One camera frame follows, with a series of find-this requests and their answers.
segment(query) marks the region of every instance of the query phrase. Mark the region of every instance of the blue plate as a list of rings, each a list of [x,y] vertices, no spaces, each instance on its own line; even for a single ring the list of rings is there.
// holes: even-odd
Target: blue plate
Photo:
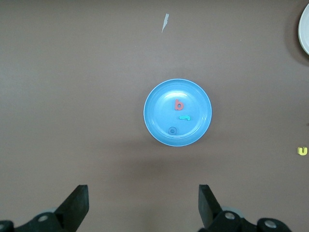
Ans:
[[[150,134],[169,146],[186,146],[201,138],[211,123],[211,102],[192,81],[171,79],[156,86],[144,106]]]

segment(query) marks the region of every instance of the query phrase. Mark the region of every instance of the plate rim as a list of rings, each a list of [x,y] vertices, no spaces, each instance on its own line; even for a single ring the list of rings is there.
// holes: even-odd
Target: plate rim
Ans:
[[[302,38],[302,27],[304,25],[304,18],[308,16],[309,17],[309,4],[305,7],[301,17],[300,17],[300,20],[299,20],[299,24],[298,24],[298,39],[300,41],[300,45],[301,47],[303,48],[303,50],[309,55],[309,45],[308,47],[306,47],[306,42],[304,41],[304,38]]]

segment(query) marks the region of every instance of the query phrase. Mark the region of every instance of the letter b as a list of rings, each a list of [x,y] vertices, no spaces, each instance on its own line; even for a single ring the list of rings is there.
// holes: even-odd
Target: letter b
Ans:
[[[182,110],[183,109],[183,103],[176,99],[175,101],[175,110]]]

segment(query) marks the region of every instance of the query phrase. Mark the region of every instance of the brown surface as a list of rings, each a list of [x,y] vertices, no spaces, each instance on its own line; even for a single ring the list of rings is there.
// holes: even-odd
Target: brown surface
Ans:
[[[21,225],[88,184],[80,232],[195,232],[207,183],[252,223],[307,231],[307,3],[1,1],[0,218]],[[142,110],[179,77],[205,89],[213,120],[175,148]]]

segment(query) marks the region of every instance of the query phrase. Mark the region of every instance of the white paper scrap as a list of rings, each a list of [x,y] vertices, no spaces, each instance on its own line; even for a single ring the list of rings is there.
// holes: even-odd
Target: white paper scrap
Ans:
[[[165,19],[164,19],[164,23],[163,23],[162,33],[163,33],[163,30],[164,30],[166,24],[168,23],[168,19],[169,19],[169,14],[166,14]]]

